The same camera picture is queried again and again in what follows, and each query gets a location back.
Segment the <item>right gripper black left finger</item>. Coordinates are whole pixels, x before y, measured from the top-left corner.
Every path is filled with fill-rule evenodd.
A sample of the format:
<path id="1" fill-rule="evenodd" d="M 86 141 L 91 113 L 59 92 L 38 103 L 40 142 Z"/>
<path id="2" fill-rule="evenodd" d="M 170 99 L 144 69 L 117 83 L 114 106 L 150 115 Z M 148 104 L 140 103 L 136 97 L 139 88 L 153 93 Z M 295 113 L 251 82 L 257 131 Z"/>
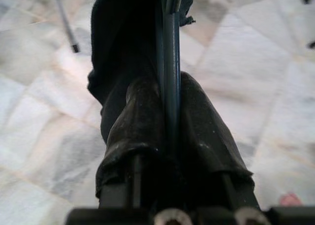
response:
<path id="1" fill-rule="evenodd" d="M 164 176 L 164 117 L 156 82 L 132 82 L 126 105 L 111 127 L 104 159 L 97 169 L 100 208 L 151 207 Z"/>

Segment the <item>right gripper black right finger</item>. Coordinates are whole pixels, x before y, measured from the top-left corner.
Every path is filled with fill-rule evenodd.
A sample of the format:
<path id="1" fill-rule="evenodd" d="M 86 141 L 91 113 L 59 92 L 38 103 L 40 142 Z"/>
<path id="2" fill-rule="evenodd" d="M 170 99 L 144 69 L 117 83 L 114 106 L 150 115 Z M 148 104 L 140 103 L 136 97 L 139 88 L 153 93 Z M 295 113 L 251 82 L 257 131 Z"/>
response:
<path id="1" fill-rule="evenodd" d="M 181 156 L 191 205 L 259 209 L 232 134 L 198 82 L 181 73 Z"/>

